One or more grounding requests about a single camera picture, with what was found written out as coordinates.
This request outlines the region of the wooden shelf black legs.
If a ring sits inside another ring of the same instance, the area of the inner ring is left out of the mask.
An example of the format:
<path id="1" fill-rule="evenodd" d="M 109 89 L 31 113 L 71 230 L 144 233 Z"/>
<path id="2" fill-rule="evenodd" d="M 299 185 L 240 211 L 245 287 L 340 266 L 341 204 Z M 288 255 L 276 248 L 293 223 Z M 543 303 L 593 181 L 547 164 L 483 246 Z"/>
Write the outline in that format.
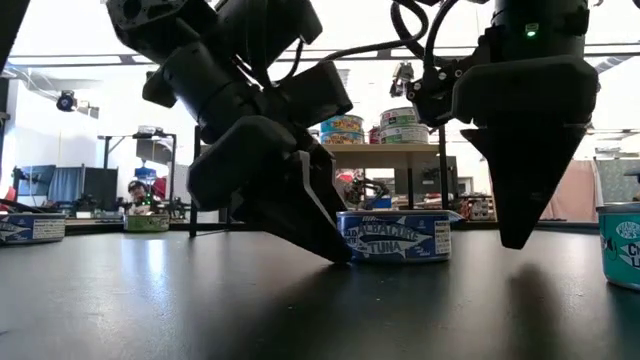
<path id="1" fill-rule="evenodd" d="M 335 158 L 337 168 L 394 168 L 415 173 L 423 163 L 435 160 L 443 151 L 438 144 L 327 144 L 325 149 Z M 220 212 L 216 223 L 200 223 L 199 210 L 192 204 L 186 230 L 193 238 L 198 232 L 252 232 L 260 228 L 230 219 L 227 210 Z"/>

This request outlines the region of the dark blue albacore tuna can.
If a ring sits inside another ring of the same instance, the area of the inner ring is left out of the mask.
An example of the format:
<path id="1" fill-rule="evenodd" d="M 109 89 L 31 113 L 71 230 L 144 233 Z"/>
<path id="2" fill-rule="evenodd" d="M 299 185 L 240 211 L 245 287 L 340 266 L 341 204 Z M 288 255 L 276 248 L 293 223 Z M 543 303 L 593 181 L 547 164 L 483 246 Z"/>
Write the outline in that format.
<path id="1" fill-rule="evenodd" d="M 0 214 L 0 245 L 60 242 L 66 216 L 59 213 Z"/>
<path id="2" fill-rule="evenodd" d="M 426 263 L 450 258 L 461 220 L 450 210 L 360 210 L 339 212 L 337 228 L 356 262 Z"/>

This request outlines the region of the black metal stand frame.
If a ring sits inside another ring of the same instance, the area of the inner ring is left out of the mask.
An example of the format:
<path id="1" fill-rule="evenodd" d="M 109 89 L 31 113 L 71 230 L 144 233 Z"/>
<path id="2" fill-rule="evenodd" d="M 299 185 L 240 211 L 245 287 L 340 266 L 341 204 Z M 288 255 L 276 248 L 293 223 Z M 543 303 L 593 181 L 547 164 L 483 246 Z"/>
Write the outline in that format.
<path id="1" fill-rule="evenodd" d="M 177 135 L 167 133 L 160 127 L 141 126 L 132 134 L 100 134 L 97 139 L 103 142 L 102 167 L 104 169 L 109 167 L 111 154 L 127 141 L 134 143 L 135 147 L 131 153 L 141 167 L 151 162 L 166 166 L 169 171 L 172 171 L 176 165 Z"/>

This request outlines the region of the black ceiling spot lamp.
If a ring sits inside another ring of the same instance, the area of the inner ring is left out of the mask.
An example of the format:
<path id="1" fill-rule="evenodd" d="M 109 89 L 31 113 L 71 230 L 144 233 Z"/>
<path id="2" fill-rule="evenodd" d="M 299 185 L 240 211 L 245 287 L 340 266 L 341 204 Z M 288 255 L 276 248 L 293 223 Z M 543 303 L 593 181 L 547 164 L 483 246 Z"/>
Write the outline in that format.
<path id="1" fill-rule="evenodd" d="M 63 90 L 56 100 L 56 108 L 63 112 L 73 112 L 77 108 L 77 99 L 73 90 Z"/>
<path id="2" fill-rule="evenodd" d="M 401 97 L 406 93 L 407 85 L 414 79 L 414 69 L 408 61 L 396 66 L 389 94 L 392 98 Z"/>

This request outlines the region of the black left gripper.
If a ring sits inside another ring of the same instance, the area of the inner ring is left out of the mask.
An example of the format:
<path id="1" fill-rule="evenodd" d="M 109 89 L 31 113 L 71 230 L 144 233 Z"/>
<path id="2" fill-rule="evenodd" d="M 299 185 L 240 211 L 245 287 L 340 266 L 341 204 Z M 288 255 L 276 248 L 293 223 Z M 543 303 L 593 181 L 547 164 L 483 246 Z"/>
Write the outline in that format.
<path id="1" fill-rule="evenodd" d="M 203 210 L 231 202 L 232 216 L 334 263 L 352 254 L 337 229 L 347 210 L 335 158 L 307 129 L 244 116 L 189 167 L 187 188 Z"/>

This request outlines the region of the Bumble Bee light tuna can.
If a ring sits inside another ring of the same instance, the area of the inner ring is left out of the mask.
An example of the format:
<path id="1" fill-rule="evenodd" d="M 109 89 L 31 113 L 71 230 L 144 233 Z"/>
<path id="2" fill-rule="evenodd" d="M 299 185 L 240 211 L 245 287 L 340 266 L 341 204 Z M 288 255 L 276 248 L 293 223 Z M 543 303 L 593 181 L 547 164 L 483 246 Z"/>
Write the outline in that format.
<path id="1" fill-rule="evenodd" d="M 389 127 L 381 131 L 382 144 L 427 144 L 429 129 L 422 124 Z"/>
<path id="2" fill-rule="evenodd" d="M 380 127 L 411 126 L 419 123 L 419 117 L 413 107 L 400 107 L 385 110 L 380 114 Z"/>

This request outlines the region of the black overhead frame bar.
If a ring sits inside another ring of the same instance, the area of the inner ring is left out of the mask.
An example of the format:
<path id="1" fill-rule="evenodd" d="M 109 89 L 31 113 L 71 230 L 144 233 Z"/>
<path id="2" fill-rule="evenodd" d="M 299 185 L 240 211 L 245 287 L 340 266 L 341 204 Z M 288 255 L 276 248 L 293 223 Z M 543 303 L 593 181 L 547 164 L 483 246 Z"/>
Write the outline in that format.
<path id="1" fill-rule="evenodd" d="M 474 46 L 437 47 L 434 53 L 443 58 L 461 58 L 470 55 Z M 640 55 L 640 42 L 588 44 L 585 46 L 587 57 Z M 407 49 L 379 50 L 344 57 L 347 61 L 370 60 L 413 60 L 415 56 Z M 10 56 L 9 67 L 73 67 L 73 66 L 116 66 L 147 65 L 152 61 L 140 54 L 101 54 L 101 55 L 33 55 Z"/>

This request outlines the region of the pink hanging cloth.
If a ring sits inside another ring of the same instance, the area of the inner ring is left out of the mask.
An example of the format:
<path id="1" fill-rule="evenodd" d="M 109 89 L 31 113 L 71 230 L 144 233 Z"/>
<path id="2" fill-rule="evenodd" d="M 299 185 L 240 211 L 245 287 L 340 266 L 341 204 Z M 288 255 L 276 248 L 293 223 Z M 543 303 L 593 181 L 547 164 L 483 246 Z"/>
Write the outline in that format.
<path id="1" fill-rule="evenodd" d="M 596 163 L 593 160 L 572 160 L 540 219 L 596 223 L 596 208 L 602 204 Z"/>

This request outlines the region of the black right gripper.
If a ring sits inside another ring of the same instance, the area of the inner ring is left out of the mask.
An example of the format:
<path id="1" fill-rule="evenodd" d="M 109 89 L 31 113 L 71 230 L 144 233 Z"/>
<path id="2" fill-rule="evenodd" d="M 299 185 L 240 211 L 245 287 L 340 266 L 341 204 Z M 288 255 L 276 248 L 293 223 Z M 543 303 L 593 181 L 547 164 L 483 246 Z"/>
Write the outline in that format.
<path id="1" fill-rule="evenodd" d="M 452 89 L 451 115 L 486 159 L 502 246 L 527 243 L 585 136 L 599 75 L 571 55 L 476 65 Z M 507 127 L 522 122 L 545 127 Z"/>

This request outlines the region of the person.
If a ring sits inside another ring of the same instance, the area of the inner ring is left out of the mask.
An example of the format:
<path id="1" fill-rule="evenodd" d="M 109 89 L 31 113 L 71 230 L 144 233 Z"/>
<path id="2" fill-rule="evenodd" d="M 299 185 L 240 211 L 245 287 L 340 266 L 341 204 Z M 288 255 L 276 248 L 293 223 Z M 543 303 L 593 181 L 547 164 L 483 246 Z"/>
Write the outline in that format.
<path id="1" fill-rule="evenodd" d="M 119 206 L 126 215 L 164 214 L 166 212 L 166 206 L 163 204 L 165 191 L 164 179 L 156 179 L 151 185 L 140 180 L 132 180 L 128 184 L 130 199 L 121 201 Z"/>

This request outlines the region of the dark monitor screen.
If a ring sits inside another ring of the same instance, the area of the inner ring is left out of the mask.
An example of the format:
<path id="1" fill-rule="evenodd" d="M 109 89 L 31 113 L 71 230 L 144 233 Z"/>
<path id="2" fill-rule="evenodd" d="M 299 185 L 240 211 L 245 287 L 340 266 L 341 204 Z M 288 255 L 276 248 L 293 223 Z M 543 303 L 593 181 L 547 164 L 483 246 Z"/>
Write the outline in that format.
<path id="1" fill-rule="evenodd" d="M 13 185 L 18 196 L 47 196 L 56 169 L 55 165 L 15 167 Z"/>

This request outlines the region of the teal chunk light tuna can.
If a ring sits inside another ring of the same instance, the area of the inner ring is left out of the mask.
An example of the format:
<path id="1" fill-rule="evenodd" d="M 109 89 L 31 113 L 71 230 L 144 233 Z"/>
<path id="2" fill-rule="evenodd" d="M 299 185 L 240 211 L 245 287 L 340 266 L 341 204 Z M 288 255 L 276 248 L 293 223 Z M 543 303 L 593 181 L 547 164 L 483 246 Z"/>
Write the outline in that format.
<path id="1" fill-rule="evenodd" d="M 640 202 L 596 208 L 606 280 L 640 292 Z"/>

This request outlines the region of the black table mat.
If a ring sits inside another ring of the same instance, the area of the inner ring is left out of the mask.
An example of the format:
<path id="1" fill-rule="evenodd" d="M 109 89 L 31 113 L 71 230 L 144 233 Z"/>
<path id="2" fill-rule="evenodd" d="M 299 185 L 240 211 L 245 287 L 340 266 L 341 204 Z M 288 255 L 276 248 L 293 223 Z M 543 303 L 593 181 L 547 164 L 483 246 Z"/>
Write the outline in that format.
<path id="1" fill-rule="evenodd" d="M 640 360 L 640 294 L 595 235 L 449 260 L 333 265 L 262 233 L 0 249 L 0 360 Z"/>

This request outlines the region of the green can gold lid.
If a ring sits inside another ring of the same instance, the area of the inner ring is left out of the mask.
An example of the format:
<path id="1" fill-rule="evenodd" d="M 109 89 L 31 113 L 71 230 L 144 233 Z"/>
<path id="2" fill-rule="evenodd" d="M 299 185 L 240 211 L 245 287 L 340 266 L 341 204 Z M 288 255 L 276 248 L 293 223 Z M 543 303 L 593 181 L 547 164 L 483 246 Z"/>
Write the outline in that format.
<path id="1" fill-rule="evenodd" d="M 170 227 L 167 214 L 125 215 L 124 231 L 131 233 L 166 232 Z"/>

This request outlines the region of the blue curtain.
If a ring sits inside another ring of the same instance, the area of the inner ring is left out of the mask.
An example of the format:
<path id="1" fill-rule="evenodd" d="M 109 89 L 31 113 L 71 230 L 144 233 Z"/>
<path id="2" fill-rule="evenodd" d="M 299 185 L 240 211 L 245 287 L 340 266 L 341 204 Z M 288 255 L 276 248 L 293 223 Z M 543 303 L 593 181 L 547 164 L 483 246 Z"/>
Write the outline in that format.
<path id="1" fill-rule="evenodd" d="M 47 200 L 52 203 L 74 202 L 84 188 L 84 167 L 56 167 L 49 185 Z"/>

